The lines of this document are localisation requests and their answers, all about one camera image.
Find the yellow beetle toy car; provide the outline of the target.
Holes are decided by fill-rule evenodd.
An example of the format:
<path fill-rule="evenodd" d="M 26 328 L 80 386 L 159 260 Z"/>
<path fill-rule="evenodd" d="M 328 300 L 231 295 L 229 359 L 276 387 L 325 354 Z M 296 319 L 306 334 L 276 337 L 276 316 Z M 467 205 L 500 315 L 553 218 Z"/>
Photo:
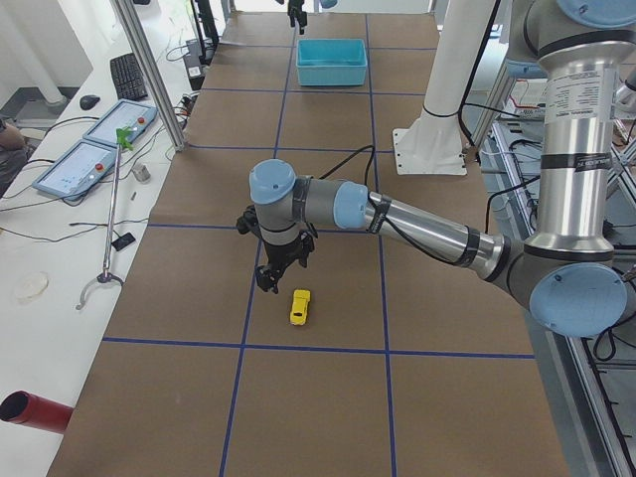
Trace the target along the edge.
<path fill-rule="evenodd" d="M 293 326 L 303 326 L 307 321 L 311 292 L 307 289 L 296 289 L 293 292 L 289 322 Z"/>

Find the light blue plastic bin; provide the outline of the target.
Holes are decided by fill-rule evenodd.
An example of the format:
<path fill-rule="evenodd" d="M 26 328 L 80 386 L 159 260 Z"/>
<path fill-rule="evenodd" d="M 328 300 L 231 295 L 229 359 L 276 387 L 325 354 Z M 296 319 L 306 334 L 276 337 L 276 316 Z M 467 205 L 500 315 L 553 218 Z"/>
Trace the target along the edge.
<path fill-rule="evenodd" d="M 301 86 L 358 86 L 366 80 L 368 59 L 362 39 L 301 39 L 296 68 Z"/>

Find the small silver metal cylinder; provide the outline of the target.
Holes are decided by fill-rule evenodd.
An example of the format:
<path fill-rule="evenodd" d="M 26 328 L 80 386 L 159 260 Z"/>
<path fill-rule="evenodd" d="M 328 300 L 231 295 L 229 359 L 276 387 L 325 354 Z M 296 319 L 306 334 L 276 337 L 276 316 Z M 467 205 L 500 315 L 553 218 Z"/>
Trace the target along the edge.
<path fill-rule="evenodd" d="M 140 164 L 140 163 L 135 164 L 132 167 L 131 172 L 135 180 L 140 183 L 146 183 L 150 180 L 151 174 L 145 164 Z"/>

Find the black keyboard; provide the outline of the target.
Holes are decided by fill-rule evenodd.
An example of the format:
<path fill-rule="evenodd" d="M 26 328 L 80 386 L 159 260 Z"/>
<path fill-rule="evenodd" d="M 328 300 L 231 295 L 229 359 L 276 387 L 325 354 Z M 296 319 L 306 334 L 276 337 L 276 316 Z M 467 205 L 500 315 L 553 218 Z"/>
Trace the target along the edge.
<path fill-rule="evenodd" d="M 111 59 L 109 66 L 118 99 L 143 100 L 148 96 L 142 70 L 132 53 Z"/>

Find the reacher grabber tool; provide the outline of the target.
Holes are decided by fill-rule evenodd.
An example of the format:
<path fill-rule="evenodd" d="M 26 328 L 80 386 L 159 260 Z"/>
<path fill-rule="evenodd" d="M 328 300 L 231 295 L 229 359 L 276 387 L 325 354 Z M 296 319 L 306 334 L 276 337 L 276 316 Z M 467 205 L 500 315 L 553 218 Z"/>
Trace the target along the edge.
<path fill-rule="evenodd" d="M 111 255 L 112 255 L 112 236 L 114 232 L 115 212 L 118 197 L 118 188 L 120 181 L 120 166 L 122 160 L 122 154 L 125 149 L 131 150 L 132 143 L 129 140 L 129 136 L 132 132 L 130 126 L 116 129 L 116 156 L 114 163 L 114 177 L 111 187 L 110 204 L 108 211 L 108 222 L 106 227 L 105 248 L 102 260 L 102 268 L 99 275 L 87 283 L 82 289 L 79 296 L 79 303 L 76 305 L 76 310 L 82 310 L 88 299 L 88 292 L 94 285 L 107 284 L 111 281 L 117 282 L 119 285 L 123 285 L 124 281 L 119 276 L 113 274 L 110 271 Z"/>

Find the far teach pendant tablet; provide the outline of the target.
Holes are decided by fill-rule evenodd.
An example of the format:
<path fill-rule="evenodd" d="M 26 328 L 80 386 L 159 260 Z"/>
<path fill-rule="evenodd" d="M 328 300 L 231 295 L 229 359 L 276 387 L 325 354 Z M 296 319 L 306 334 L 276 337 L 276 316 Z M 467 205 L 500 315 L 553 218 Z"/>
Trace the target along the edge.
<path fill-rule="evenodd" d="M 120 99 L 82 138 L 107 147 L 115 147 L 116 130 L 127 129 L 127 140 L 133 143 L 152 124 L 156 116 L 157 108 L 153 105 Z"/>

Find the teach pendant tablet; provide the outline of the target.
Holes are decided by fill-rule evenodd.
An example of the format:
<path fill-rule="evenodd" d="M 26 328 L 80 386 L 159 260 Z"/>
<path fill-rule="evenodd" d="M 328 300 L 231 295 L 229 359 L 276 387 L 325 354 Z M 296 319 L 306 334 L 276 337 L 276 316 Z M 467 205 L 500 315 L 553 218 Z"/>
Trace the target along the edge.
<path fill-rule="evenodd" d="M 82 138 L 107 147 L 115 147 L 116 130 L 127 129 L 127 140 L 133 143 L 152 124 L 156 116 L 157 108 L 153 105 L 120 99 Z"/>
<path fill-rule="evenodd" d="M 81 140 L 43 172 L 32 187 L 55 198 L 77 199 L 113 167 L 115 156 L 115 148 Z"/>

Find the near teach pendant tablet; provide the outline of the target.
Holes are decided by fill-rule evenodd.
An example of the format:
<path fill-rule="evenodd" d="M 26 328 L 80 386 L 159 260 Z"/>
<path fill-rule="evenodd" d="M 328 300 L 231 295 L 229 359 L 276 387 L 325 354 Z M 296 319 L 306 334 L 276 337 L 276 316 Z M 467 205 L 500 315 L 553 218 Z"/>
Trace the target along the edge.
<path fill-rule="evenodd" d="M 43 172 L 32 187 L 55 198 L 77 199 L 113 167 L 115 156 L 115 148 L 81 140 Z"/>

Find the black computer mouse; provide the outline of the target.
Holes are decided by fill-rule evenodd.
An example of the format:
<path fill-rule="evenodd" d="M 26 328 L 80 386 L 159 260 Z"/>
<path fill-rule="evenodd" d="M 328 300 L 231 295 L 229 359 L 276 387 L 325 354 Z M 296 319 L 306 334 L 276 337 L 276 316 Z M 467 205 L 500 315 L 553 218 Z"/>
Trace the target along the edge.
<path fill-rule="evenodd" d="M 100 97 L 95 94 L 86 94 L 79 99 L 79 107 L 81 110 L 88 111 L 93 109 L 100 102 Z"/>

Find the red cylinder tube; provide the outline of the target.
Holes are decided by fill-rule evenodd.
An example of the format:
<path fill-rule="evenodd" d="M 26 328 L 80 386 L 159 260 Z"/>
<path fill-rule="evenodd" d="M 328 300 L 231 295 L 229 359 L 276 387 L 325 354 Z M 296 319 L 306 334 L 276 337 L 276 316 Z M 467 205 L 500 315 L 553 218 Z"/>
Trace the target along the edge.
<path fill-rule="evenodd" d="M 1 402 L 1 420 L 63 434 L 74 409 L 57 401 L 16 391 Z"/>

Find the seated person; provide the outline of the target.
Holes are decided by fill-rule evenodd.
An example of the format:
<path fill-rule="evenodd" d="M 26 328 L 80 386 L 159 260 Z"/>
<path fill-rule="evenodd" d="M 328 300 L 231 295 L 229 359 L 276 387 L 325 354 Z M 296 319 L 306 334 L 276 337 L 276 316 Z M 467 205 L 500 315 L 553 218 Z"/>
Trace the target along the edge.
<path fill-rule="evenodd" d="M 28 162 L 26 141 L 12 124 L 1 120 L 1 196 Z"/>

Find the aluminium frame post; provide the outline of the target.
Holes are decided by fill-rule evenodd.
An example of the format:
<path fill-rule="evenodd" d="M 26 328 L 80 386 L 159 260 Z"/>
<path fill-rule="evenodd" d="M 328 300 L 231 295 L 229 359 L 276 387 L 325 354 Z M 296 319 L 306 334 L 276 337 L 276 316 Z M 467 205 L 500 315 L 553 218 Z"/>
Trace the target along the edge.
<path fill-rule="evenodd" d="M 133 2 L 129 0 L 112 0 L 110 4 L 121 23 L 131 51 L 148 82 L 151 96 L 172 145 L 176 152 L 181 152 L 185 147 L 185 136 L 176 118 L 173 104 L 154 60 L 150 44 Z"/>

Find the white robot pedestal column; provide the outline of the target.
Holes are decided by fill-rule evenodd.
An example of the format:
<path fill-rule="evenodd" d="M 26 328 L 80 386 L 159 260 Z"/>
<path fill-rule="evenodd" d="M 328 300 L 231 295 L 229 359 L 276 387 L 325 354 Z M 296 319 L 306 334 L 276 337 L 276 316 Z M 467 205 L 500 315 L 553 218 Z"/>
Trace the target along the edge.
<path fill-rule="evenodd" d="M 459 114 L 482 43 L 488 40 L 499 3 L 452 0 L 443 28 L 419 118 L 393 131 L 397 173 L 450 175 L 467 173 L 462 153 Z"/>

